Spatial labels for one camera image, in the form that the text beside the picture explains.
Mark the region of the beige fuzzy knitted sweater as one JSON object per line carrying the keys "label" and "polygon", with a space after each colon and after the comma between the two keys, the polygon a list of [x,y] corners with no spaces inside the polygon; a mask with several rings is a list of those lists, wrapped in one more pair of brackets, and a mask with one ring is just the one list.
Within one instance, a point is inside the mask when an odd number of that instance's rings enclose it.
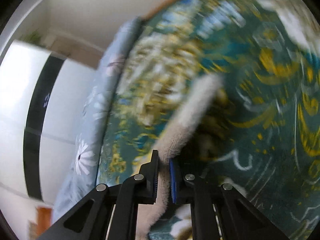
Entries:
{"label": "beige fuzzy knitted sweater", "polygon": [[207,74],[194,80],[187,97],[153,145],[160,161],[157,198],[153,205],[139,205],[135,239],[147,239],[151,226],[165,213],[170,193],[169,160],[191,139],[210,104],[222,98],[222,88],[223,79],[218,74]]}

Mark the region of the grey-blue floral duvet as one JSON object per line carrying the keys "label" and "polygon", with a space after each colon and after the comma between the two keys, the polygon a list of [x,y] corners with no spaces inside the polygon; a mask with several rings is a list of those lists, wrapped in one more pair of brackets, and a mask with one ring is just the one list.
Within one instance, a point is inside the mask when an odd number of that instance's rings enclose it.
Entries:
{"label": "grey-blue floral duvet", "polygon": [[57,194],[51,222],[55,223],[96,184],[108,115],[125,61],[140,34],[142,19],[125,22],[104,52],[95,72],[76,135],[75,153]]}

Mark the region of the teal floral bed blanket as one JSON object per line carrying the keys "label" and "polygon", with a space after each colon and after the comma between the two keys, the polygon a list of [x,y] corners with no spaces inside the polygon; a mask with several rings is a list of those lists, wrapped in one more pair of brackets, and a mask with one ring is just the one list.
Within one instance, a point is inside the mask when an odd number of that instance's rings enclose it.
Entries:
{"label": "teal floral bed blanket", "polygon": [[319,222],[319,21],[303,0],[174,0],[142,23],[111,105],[97,182],[113,186],[152,146],[200,77],[222,94],[186,146],[290,239]]}

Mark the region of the white wardrobe with black stripe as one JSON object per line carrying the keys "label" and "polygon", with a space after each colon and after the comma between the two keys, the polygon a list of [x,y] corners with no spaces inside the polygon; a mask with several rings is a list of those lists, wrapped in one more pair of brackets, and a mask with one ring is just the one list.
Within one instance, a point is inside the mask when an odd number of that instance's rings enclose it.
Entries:
{"label": "white wardrobe with black stripe", "polygon": [[1,62],[1,184],[55,202],[94,74],[49,50],[12,42]]}

